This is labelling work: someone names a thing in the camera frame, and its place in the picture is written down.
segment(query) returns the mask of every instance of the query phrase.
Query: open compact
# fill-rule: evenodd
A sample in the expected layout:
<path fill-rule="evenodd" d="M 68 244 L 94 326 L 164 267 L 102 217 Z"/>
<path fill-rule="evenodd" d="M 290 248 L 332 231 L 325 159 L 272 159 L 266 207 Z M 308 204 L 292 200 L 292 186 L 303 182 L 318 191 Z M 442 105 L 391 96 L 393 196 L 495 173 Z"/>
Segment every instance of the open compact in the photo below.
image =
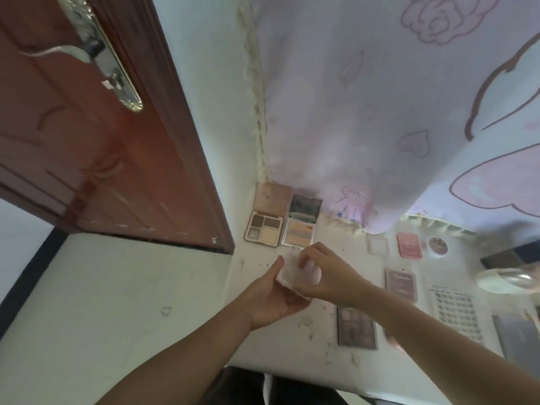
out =
<path fill-rule="evenodd" d="M 321 199 L 294 194 L 281 244 L 300 248 L 313 244 L 321 204 Z"/>
<path fill-rule="evenodd" d="M 244 239 L 277 247 L 291 189 L 275 183 L 257 183 L 253 212 Z"/>

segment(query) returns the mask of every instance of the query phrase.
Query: brown door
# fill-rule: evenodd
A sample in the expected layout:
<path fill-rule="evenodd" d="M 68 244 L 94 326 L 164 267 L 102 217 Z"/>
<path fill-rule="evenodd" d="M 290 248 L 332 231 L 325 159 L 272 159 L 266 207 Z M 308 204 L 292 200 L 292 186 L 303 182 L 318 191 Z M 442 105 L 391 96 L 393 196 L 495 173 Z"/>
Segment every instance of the brown door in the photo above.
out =
<path fill-rule="evenodd" d="M 130 60 L 144 55 L 145 45 L 163 46 L 159 26 L 141 31 L 137 28 L 141 18 L 136 18 L 136 24 L 129 16 L 136 12 L 155 24 L 155 12 L 148 0 L 142 9 L 135 1 L 123 0 L 133 4 L 124 5 L 121 17 L 116 17 L 121 21 L 118 26 L 132 20 L 130 31 L 137 37 L 124 42 L 114 29 L 114 1 L 89 1 L 144 109 L 134 113 L 122 105 L 104 87 L 104 75 L 94 63 L 60 53 L 43 57 L 21 53 L 81 44 L 57 0 L 2 0 L 0 187 L 4 197 L 12 202 L 20 199 L 15 201 L 19 206 L 72 231 L 232 251 L 231 235 L 181 88 L 159 89 L 160 84 L 179 85 L 176 74 L 171 75 L 168 50 L 146 51 L 143 63 Z M 138 46 L 130 51 L 133 44 Z M 161 79 L 153 71 L 150 79 L 149 66 L 160 60 L 168 62 L 168 70 L 160 72 Z M 139 70 L 146 79 L 139 77 Z M 154 101 L 159 94 L 168 95 L 180 118 L 164 119 L 162 114 L 167 117 L 171 104 L 165 99 L 152 102 L 152 94 Z"/>

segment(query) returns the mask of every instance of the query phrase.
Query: person's right hand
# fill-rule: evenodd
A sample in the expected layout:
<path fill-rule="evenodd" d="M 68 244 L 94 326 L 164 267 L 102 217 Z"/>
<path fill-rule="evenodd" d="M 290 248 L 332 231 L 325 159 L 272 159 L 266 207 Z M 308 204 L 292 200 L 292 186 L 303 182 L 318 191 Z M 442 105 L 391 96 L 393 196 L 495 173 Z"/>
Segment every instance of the person's right hand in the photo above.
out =
<path fill-rule="evenodd" d="M 336 306 L 359 308 L 362 294 L 374 287 L 322 243 L 304 249 L 298 266 L 303 268 L 308 260 L 313 260 L 321 268 L 322 276 L 316 286 L 294 285 L 294 290 L 305 297 L 325 300 Z"/>

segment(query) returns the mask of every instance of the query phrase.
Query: round compact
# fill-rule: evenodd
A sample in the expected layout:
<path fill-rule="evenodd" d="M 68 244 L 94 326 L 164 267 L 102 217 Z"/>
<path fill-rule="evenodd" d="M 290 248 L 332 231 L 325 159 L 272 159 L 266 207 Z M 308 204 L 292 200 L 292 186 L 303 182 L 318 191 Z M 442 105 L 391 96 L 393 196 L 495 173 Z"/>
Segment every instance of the round compact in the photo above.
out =
<path fill-rule="evenodd" d="M 437 256 L 444 256 L 448 253 L 446 242 L 440 237 L 432 237 L 428 241 L 428 246 Z"/>

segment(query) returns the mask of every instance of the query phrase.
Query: pink compact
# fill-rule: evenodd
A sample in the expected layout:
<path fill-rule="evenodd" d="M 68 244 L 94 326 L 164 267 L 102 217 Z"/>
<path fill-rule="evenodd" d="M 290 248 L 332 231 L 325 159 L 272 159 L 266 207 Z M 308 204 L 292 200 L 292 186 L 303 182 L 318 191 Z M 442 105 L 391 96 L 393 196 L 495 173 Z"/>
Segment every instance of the pink compact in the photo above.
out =
<path fill-rule="evenodd" d="M 420 239 L 415 233 L 397 233 L 397 245 L 402 258 L 412 258 L 420 260 L 422 258 L 422 247 Z"/>

